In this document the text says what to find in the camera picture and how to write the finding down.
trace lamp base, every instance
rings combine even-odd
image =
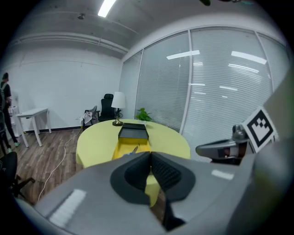
[[[122,126],[124,123],[116,119],[114,122],[112,122],[113,126],[119,127]]]

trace white lampshade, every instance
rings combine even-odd
[[[125,96],[123,92],[116,91],[111,104],[112,108],[125,108]]]

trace yellow object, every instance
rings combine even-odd
[[[124,123],[139,123],[139,120],[122,119]],[[113,120],[97,123],[88,127],[79,137],[77,144],[77,163],[85,168],[103,162],[111,161],[113,152],[118,144],[118,134],[121,127],[112,125]],[[164,152],[178,157],[190,159],[190,147],[185,138],[166,126],[147,122],[146,130],[149,135],[151,151]],[[153,206],[159,193],[159,185],[153,175],[147,178],[145,193],[150,196]]]
[[[136,147],[138,147],[136,153],[151,151],[147,139],[119,138],[112,159],[118,159],[122,157],[124,154],[129,154]]]

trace white wall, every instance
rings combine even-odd
[[[79,126],[79,117],[94,105],[101,110],[104,94],[119,90],[122,62],[95,45],[46,41],[17,45],[2,58],[0,74],[18,95],[19,111],[50,109],[52,128]],[[41,129],[45,126],[45,115]],[[24,130],[32,130],[23,119]]]
[[[286,39],[269,15],[257,4],[212,2],[206,7],[184,6],[174,12],[167,13],[153,25],[141,33],[133,43],[132,48],[123,57],[123,61],[142,50],[149,44],[171,34],[197,27],[231,26],[241,27],[264,33],[286,44]]]

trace white desk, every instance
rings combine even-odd
[[[27,142],[27,139],[26,139],[25,134],[23,132],[23,126],[22,126],[21,118],[32,118],[34,131],[35,131],[35,134],[36,134],[36,137],[37,137],[38,144],[39,144],[40,147],[42,147],[42,143],[41,143],[41,140],[40,140],[40,137],[39,137],[40,130],[38,129],[38,127],[36,125],[35,116],[37,116],[37,115],[39,115],[39,114],[41,114],[43,112],[46,112],[46,114],[47,114],[47,125],[48,125],[49,132],[51,133],[51,123],[50,123],[48,108],[34,108],[34,109],[31,109],[31,110],[28,110],[26,112],[22,112],[22,113],[16,115],[18,117],[18,120],[19,120],[19,128],[21,130],[23,141],[24,141],[27,148],[28,148],[28,142]]]

